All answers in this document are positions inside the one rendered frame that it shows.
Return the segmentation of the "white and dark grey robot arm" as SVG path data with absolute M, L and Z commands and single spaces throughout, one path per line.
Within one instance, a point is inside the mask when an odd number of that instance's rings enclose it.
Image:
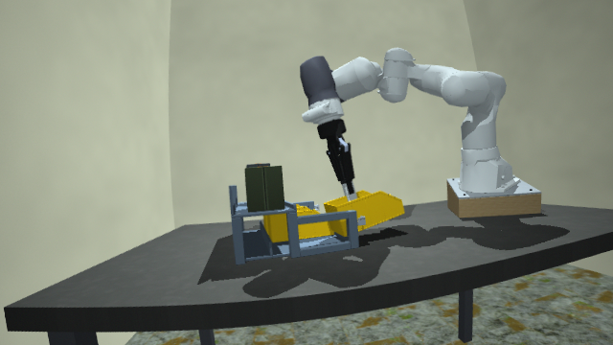
M 344 115 L 341 103 L 377 88 L 385 101 L 399 103 L 405 100 L 409 81 L 418 90 L 438 97 L 443 87 L 441 98 L 448 104 L 469 106 L 461 125 L 459 188 L 472 193 L 504 193 L 520 182 L 496 146 L 496 116 L 507 87 L 502 76 L 415 64 L 412 55 L 401 48 L 388 50 L 384 59 L 383 69 L 364 57 L 334 71 L 323 56 L 302 63 L 300 76 L 309 109 L 302 114 L 304 122 L 321 125 L 340 119 Z

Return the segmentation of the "light blue metal shelf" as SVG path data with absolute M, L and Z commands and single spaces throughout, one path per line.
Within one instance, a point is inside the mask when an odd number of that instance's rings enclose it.
M 245 262 L 247 261 L 279 258 L 285 256 L 299 258 L 359 248 L 358 226 L 366 225 L 366 218 L 364 216 L 360 216 L 360 218 L 357 219 L 357 212 L 355 210 L 297 217 L 296 204 L 300 205 L 301 207 L 307 206 L 307 208 L 310 210 L 320 210 L 320 205 L 314 205 L 314 201 L 293 203 L 284 201 L 285 209 L 249 213 L 248 209 L 239 209 L 237 207 L 237 185 L 229 186 L 229 196 L 236 265 L 245 265 Z M 233 213 L 233 202 L 236 209 L 235 214 Z M 260 230 L 244 231 L 243 218 L 277 214 L 286 214 L 288 241 L 272 242 L 261 220 Z M 298 225 L 339 219 L 346 220 L 347 237 L 343 237 L 334 232 L 334 234 L 330 236 L 299 240 Z

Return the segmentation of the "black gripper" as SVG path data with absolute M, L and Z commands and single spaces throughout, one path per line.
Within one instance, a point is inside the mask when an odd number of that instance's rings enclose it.
M 351 144 L 345 143 L 343 133 L 346 127 L 343 119 L 332 120 L 317 127 L 320 139 L 327 139 L 327 155 L 334 169 L 337 180 L 342 184 L 344 195 L 348 202 L 357 199 L 352 180 L 354 171 L 352 165 Z

